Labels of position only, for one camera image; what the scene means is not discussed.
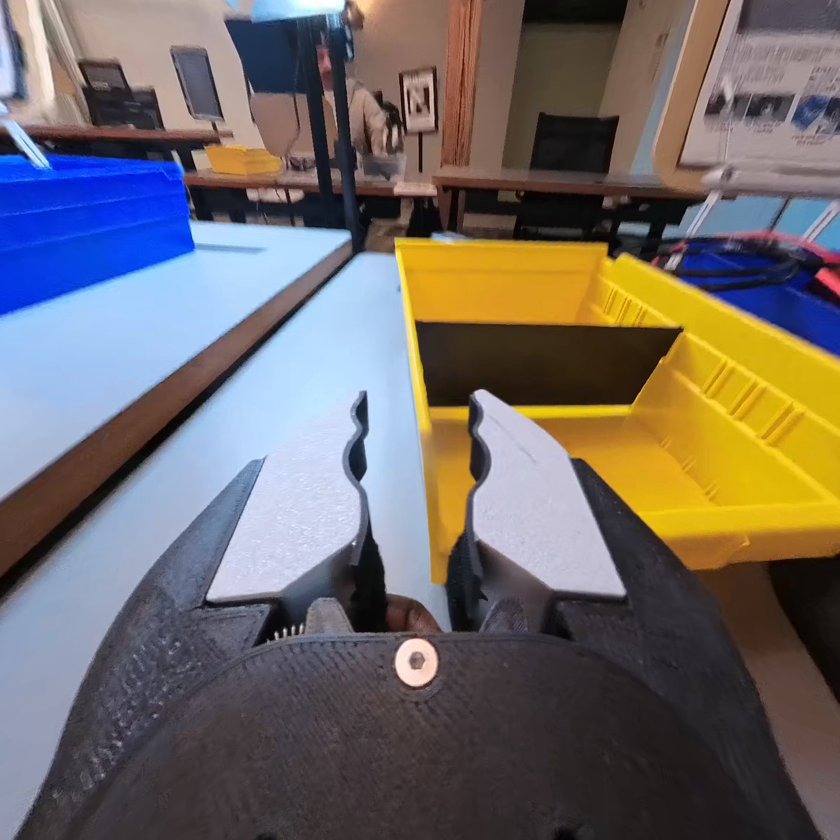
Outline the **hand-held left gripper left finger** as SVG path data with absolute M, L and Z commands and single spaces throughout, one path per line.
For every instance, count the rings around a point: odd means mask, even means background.
M 265 457 L 206 593 L 210 606 L 278 608 L 287 629 L 333 599 L 356 632 L 385 630 L 385 568 L 362 486 L 360 391 Z

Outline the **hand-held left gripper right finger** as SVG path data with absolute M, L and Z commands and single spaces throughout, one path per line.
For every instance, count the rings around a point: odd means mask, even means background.
M 564 600 L 627 589 L 566 449 L 486 390 L 469 398 L 465 523 L 449 555 L 455 632 L 556 632 Z

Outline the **yellow plastic bin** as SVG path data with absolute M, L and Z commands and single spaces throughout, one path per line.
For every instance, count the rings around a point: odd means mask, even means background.
M 262 148 L 213 144 L 204 153 L 212 172 L 220 175 L 273 175 L 283 169 L 282 159 Z
M 603 245 L 399 239 L 430 578 L 464 527 L 468 405 L 431 407 L 416 321 L 682 328 L 624 406 L 514 406 L 694 571 L 838 555 L 838 358 Z

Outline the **blue plastic bin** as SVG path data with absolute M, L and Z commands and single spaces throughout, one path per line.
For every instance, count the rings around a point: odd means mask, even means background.
M 685 239 L 658 268 L 733 307 L 839 355 L 839 254 L 787 235 Z
M 183 169 L 77 155 L 1 158 L 3 316 L 194 250 Z

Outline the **person's left hand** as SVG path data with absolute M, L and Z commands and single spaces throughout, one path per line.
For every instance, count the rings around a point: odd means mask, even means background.
M 388 594 L 385 599 L 385 630 L 394 634 L 427 636 L 440 634 L 441 626 L 425 605 L 404 595 Z

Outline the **light wooden table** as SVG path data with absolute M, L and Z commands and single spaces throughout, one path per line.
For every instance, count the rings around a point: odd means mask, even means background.
M 539 193 L 644 198 L 651 201 L 682 201 L 689 205 L 703 203 L 707 192 L 695 188 L 670 186 L 658 175 L 623 175 L 579 171 L 543 171 L 504 167 L 480 168 L 444 165 L 432 183 L 437 196 L 448 196 L 444 228 L 459 229 L 459 201 L 462 193 Z

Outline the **black pole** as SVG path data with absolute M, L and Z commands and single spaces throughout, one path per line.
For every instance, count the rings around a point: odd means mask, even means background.
M 308 104 L 311 141 L 316 163 L 319 208 L 316 218 L 327 228 L 350 233 L 353 253 L 364 249 L 365 232 L 355 187 L 354 148 L 350 138 L 350 107 L 344 59 L 345 37 L 340 14 L 302 17 L 297 22 L 299 58 Z M 330 59 L 338 139 L 330 141 L 323 107 L 319 47 Z

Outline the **black office chair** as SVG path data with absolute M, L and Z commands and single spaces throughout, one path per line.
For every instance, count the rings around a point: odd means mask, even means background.
M 541 112 L 530 169 L 604 175 L 610 170 L 620 119 L 581 118 Z M 544 228 L 578 232 L 589 238 L 602 217 L 601 196 L 523 192 L 513 228 L 516 239 L 540 238 Z

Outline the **white sign stand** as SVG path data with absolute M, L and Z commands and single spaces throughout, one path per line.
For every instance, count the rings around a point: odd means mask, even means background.
M 735 235 L 762 233 L 776 235 L 781 219 L 794 200 L 820 200 L 826 206 L 802 234 L 795 234 L 809 245 L 838 219 L 839 215 L 839 170 L 837 166 L 816 164 L 773 164 L 760 163 L 723 164 L 709 170 L 701 178 L 706 190 L 706 199 L 700 205 L 697 215 L 687 228 L 687 239 L 698 238 L 708 217 L 723 200 L 738 200 L 742 196 L 764 196 L 780 199 L 776 214 L 764 228 L 737 227 Z

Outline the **framed picture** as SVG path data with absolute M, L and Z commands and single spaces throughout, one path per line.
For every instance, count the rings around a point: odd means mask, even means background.
M 402 70 L 398 79 L 405 133 L 436 133 L 439 128 L 437 68 Z

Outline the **tablet on stand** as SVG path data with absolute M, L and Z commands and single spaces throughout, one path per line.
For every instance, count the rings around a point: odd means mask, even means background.
M 174 45 L 170 56 L 190 116 L 212 125 L 223 123 L 224 114 L 207 50 Z

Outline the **wooden sign board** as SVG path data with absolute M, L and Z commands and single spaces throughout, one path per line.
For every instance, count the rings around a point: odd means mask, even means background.
M 654 171 L 669 186 L 706 191 L 701 178 L 723 165 L 697 169 L 679 159 L 728 3 L 696 2 L 689 19 L 652 152 Z

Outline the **wooden door frame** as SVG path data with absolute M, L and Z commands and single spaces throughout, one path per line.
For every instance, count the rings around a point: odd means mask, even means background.
M 441 166 L 469 164 L 480 60 L 483 1 L 449 1 Z

